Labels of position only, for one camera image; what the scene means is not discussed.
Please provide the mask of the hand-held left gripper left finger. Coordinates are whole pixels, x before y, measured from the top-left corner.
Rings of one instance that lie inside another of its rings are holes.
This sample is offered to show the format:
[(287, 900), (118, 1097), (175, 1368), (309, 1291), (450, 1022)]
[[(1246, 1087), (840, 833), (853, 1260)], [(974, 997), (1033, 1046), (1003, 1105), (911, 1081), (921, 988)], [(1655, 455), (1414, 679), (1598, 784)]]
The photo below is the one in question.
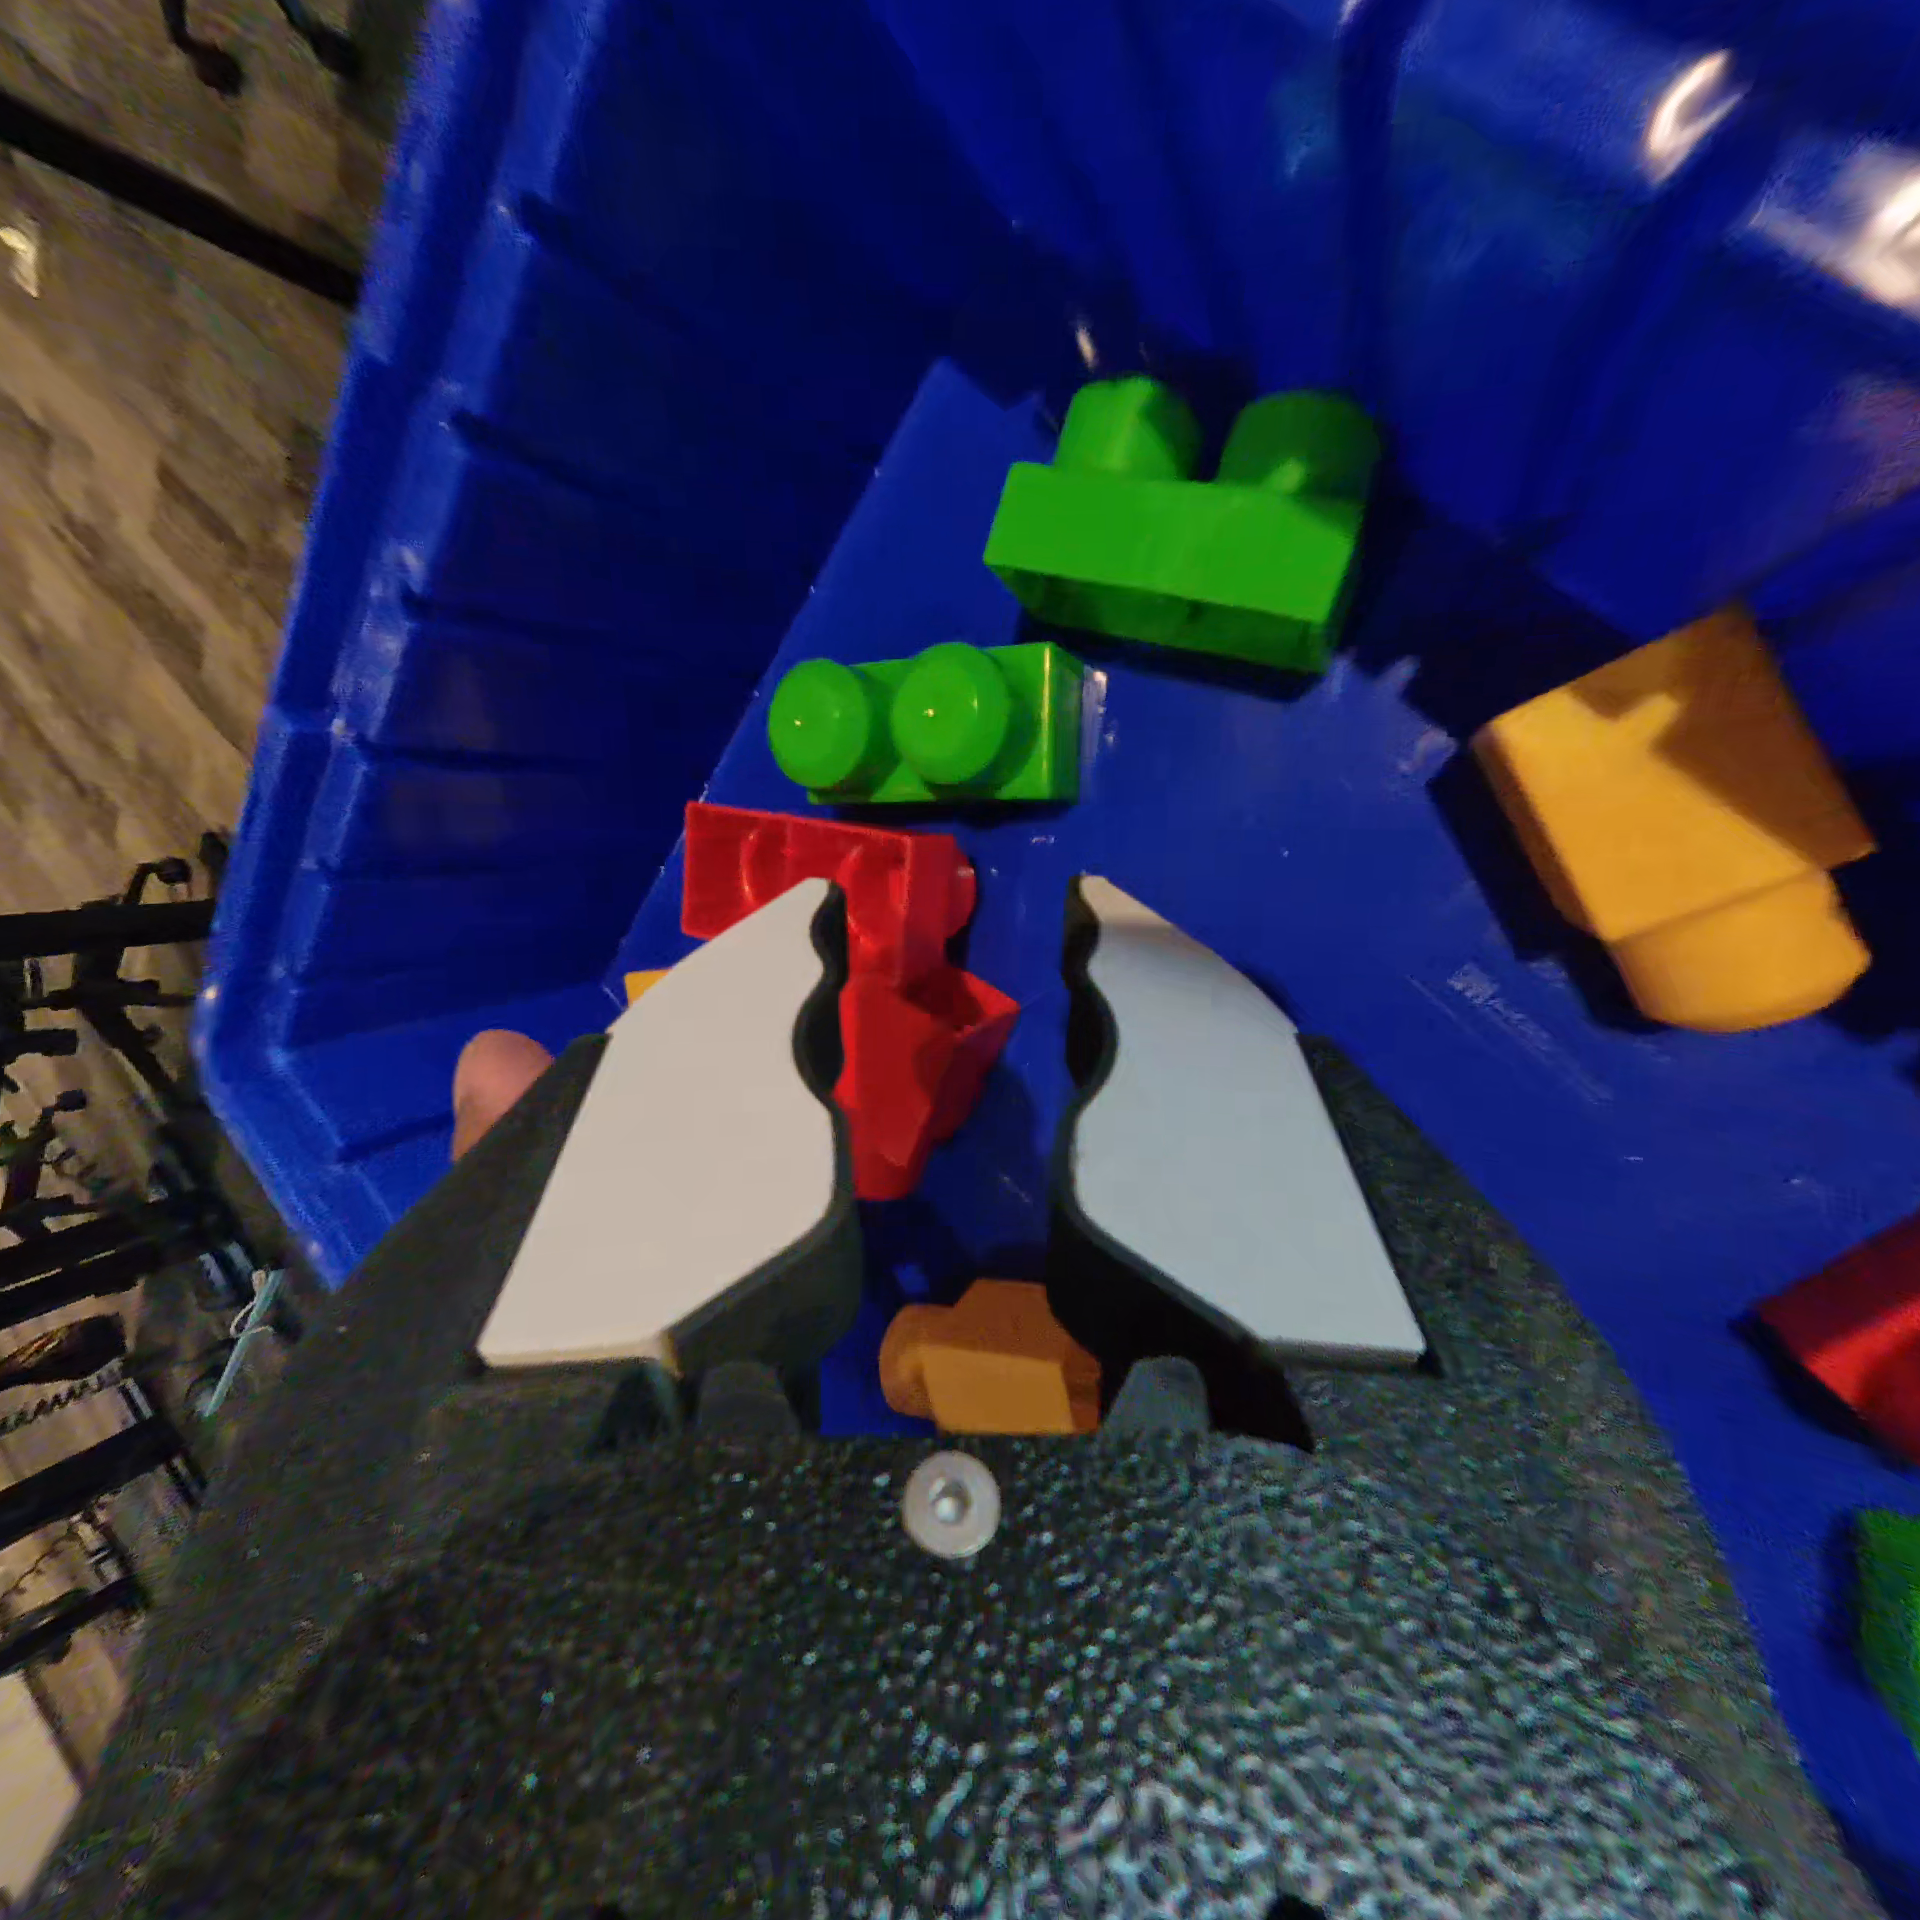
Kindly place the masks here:
[(810, 877), (612, 1021), (479, 1330), (486, 1371), (820, 1368), (861, 1298), (845, 982), (845, 894)]

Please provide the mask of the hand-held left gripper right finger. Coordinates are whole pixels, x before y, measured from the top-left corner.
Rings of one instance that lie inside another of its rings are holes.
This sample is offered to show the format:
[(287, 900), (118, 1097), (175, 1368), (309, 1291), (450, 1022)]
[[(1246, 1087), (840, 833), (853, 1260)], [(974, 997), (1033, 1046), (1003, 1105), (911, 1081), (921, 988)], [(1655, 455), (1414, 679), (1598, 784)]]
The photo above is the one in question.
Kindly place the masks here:
[(1053, 1221), (1260, 1361), (1406, 1371), (1428, 1332), (1283, 1006), (1114, 880), (1068, 889)]

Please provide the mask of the red single-stud block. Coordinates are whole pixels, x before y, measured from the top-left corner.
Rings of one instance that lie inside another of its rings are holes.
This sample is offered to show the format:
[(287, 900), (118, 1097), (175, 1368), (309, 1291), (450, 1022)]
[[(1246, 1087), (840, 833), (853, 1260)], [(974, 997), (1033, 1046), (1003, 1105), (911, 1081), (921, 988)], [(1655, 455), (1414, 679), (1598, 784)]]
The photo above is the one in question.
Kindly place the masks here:
[(937, 967), (906, 982), (851, 973), (837, 997), (845, 1120), (861, 1202), (895, 1202), (971, 1116), (1022, 1006), (980, 976)]

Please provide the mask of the blue ribbed plastic bin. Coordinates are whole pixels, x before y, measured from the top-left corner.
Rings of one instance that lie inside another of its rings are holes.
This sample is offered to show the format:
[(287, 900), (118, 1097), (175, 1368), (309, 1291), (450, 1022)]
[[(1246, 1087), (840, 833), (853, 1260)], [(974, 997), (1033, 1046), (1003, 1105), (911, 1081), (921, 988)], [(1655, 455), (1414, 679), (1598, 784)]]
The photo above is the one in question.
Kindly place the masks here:
[[(805, 655), (1005, 638), (1007, 469), (1151, 372), (1385, 443), (1312, 685), (1105, 655), (1082, 798), (963, 823), (1022, 1019), (874, 1238), (1044, 1240), (1068, 878), (1278, 992), (1556, 1271), (1667, 1431), (1837, 1837), (1915, 1916), (1845, 1642), (1915, 1474), (1744, 1321), (1915, 1213), (1915, 5), (426, 5), (198, 1053), (327, 1285), (431, 1183), (460, 1044), (677, 943), (684, 806), (780, 806)], [(1468, 739), (1730, 602), (1879, 839), (1874, 963), (1636, 1021)]]

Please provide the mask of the red two-stud block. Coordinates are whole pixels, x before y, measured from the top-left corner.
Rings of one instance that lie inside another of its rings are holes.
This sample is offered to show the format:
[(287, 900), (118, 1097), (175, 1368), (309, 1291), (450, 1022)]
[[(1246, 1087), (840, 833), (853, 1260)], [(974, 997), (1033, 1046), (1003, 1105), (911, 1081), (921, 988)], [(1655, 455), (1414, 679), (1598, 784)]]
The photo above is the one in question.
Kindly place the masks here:
[(1881, 1452), (1917, 1464), (1917, 1215), (1753, 1309), (1766, 1347)]
[(800, 883), (841, 893), (851, 976), (906, 987), (947, 963), (978, 878), (945, 833), (875, 829), (692, 803), (684, 811), (682, 932), (709, 940)]

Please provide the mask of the green two-stud block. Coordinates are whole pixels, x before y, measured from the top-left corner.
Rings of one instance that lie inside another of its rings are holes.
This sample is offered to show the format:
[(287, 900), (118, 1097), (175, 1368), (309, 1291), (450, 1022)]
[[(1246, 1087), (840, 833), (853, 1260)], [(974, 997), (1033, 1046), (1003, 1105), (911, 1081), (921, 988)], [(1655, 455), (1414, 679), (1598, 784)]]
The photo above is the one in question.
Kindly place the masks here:
[(1048, 463), (1007, 470), (981, 560), (1036, 621), (1105, 640), (1317, 676), (1340, 640), (1380, 433), (1327, 390), (1237, 411), (1201, 474), (1167, 385), (1082, 386)]
[(813, 804), (1063, 806), (1079, 794), (1085, 680), (1051, 640), (804, 659), (774, 687), (765, 740)]

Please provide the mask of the yellow single-stud block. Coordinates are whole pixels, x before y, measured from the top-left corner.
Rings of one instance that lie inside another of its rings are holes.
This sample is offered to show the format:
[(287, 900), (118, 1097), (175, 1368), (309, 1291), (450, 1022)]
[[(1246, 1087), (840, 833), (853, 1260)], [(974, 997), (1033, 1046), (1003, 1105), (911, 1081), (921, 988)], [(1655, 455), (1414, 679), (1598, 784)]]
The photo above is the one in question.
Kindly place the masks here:
[(879, 1338), (883, 1404), (965, 1436), (1090, 1435), (1099, 1363), (1060, 1323), (1045, 1287), (980, 1279), (952, 1304), (900, 1309)]
[(1645, 1021), (1777, 1028), (1867, 973), (1835, 872), (1876, 839), (1742, 606), (1508, 709), (1469, 750)]

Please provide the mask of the person's left hand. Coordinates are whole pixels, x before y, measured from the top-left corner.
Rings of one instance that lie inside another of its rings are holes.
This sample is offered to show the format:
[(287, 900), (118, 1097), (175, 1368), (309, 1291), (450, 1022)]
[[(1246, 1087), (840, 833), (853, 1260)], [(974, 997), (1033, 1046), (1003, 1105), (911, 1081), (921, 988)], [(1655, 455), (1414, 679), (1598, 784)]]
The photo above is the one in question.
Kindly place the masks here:
[(487, 1028), (471, 1036), (451, 1071), (448, 1160), (462, 1160), (483, 1140), (553, 1060), (544, 1044), (516, 1030)]

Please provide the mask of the black metal rack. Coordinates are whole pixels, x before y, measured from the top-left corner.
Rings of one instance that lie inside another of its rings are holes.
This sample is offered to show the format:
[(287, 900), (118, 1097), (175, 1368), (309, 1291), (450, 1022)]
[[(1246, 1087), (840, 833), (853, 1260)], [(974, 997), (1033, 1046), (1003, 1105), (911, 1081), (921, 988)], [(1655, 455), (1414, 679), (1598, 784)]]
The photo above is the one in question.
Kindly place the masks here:
[[(104, 1438), (3, 1484), (3, 1552), (33, 1547), (26, 1568), (3, 1574), (3, 1679), (56, 1666), (85, 1629), (152, 1605), (108, 1505), (158, 1478), (193, 1516), (208, 1484), (193, 1436), (211, 1431), (249, 1353), (295, 1330), (286, 1269), (259, 1259), (216, 1171), (211, 1113), (160, 1055), (150, 1016), (195, 997), (130, 968), (139, 951), (203, 946), (225, 871), (228, 844), (208, 830), (193, 855), (141, 863), (118, 893), (3, 917), (3, 1094), (19, 1092), (24, 1064), (72, 1063), (92, 1041), (131, 1071), (155, 1130), (144, 1184), (122, 1194), (61, 1139), (61, 1122), (88, 1108), (83, 1090), (57, 1090), (24, 1122), (3, 1118), (3, 1441), (102, 1398), (119, 1413)], [(164, 1404), (130, 1330), (131, 1298), (166, 1279), (216, 1325), (180, 1411)]]

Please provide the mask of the black metal bar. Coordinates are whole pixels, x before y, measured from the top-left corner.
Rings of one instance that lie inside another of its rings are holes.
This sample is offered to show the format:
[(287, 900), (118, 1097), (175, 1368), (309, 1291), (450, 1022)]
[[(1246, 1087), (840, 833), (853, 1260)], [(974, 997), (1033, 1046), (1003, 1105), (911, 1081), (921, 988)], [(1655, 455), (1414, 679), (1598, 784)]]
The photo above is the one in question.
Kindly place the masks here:
[(363, 267), (357, 258), (318, 252), (9, 90), (2, 92), (2, 145), (56, 177), (102, 195), (109, 204), (192, 237), (333, 308), (351, 312), (362, 300)]

